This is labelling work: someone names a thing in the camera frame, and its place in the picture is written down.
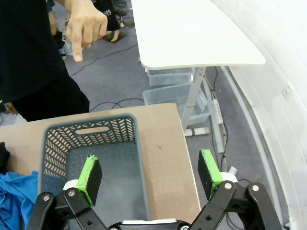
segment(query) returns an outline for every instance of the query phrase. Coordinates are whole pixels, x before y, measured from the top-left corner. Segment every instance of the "basket handle hole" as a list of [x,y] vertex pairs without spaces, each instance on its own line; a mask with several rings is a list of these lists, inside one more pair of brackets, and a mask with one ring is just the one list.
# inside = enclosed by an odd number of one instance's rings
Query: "basket handle hole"
[[103,127],[96,127],[96,128],[79,129],[79,130],[76,130],[76,134],[82,135],[82,134],[100,133],[100,132],[107,132],[107,131],[109,131],[109,127],[103,126]]

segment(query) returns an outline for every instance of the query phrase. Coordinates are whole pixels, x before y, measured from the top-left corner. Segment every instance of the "hand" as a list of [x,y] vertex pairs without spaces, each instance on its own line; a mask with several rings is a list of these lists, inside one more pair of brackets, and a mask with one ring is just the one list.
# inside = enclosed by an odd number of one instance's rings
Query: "hand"
[[66,36],[71,41],[73,58],[80,62],[81,47],[91,48],[92,42],[106,34],[107,17],[90,0],[71,0],[70,11]]
[[10,113],[10,114],[18,114],[17,110],[15,109],[14,105],[10,102],[4,104],[5,109]]

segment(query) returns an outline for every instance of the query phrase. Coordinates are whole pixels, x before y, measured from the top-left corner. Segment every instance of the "black shirt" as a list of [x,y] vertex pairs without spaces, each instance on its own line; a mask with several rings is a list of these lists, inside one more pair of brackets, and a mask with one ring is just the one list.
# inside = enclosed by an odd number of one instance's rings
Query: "black shirt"
[[0,100],[19,100],[66,73],[46,0],[0,0]]

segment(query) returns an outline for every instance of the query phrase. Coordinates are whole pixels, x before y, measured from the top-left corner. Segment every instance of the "white wall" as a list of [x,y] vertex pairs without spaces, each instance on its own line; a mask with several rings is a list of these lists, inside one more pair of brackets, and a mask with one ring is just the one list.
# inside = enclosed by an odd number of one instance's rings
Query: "white wall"
[[307,229],[307,0],[213,2],[267,60],[231,69],[269,146],[291,229]]

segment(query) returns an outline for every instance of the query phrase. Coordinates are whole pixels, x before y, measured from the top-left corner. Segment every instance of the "green gripper pad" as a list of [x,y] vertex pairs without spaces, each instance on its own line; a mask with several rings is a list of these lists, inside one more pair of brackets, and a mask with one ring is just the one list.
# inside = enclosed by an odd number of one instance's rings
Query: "green gripper pad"
[[223,181],[215,160],[208,149],[201,149],[198,159],[198,173],[207,200],[210,200],[217,186]]
[[102,171],[98,157],[94,155],[87,157],[76,188],[83,193],[91,207],[96,204],[101,178]]

